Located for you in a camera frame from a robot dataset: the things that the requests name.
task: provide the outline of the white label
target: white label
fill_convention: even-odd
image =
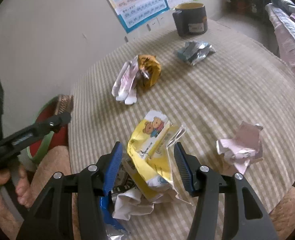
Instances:
[[[204,32],[204,24],[203,23],[189,23],[188,30],[191,33]]]

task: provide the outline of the white wall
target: white wall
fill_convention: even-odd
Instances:
[[[200,2],[209,18],[222,14],[223,0]],[[145,33],[146,25],[140,30]],[[4,0],[0,78],[5,135],[31,124],[55,95],[69,93],[78,76],[122,45],[125,35],[107,0]]]

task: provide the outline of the silver screw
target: silver screw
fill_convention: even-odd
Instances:
[[[90,165],[89,167],[88,167],[88,170],[89,171],[96,171],[98,169],[98,167],[96,166],[96,165]]]
[[[234,176],[239,180],[243,179],[243,175],[241,173],[236,173]]]
[[[200,170],[203,171],[203,172],[208,172],[209,171],[209,167],[203,165],[203,166],[200,167]]]
[[[59,178],[62,177],[62,173],[61,173],[61,172],[56,172],[56,173],[54,173],[53,177],[54,177],[55,179],[59,179]]]

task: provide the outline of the checkered tablecloth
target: checkered tablecloth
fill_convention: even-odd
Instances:
[[[126,147],[136,125],[150,109],[185,125],[181,142],[202,164],[218,170],[215,142],[231,138],[241,121],[260,123],[265,160],[252,165],[246,179],[270,212],[295,180],[295,77],[260,43],[209,20],[208,31],[182,39],[174,26],[151,32],[108,54],[72,87],[75,107],[69,126],[72,172],[79,172],[109,153],[116,141]],[[195,66],[181,62],[174,51],[187,40],[207,41],[216,49]],[[149,91],[138,90],[132,106],[116,102],[113,83],[126,60],[136,54],[156,55],[161,78]],[[184,191],[176,165],[174,180]],[[156,204],[150,215],[122,222],[130,239],[187,238],[195,205]],[[220,196],[216,238],[222,234],[224,198]]]

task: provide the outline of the floor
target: floor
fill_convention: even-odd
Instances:
[[[258,20],[235,13],[227,13],[217,22],[262,43],[263,46],[277,55],[278,45],[272,25],[265,25]]]

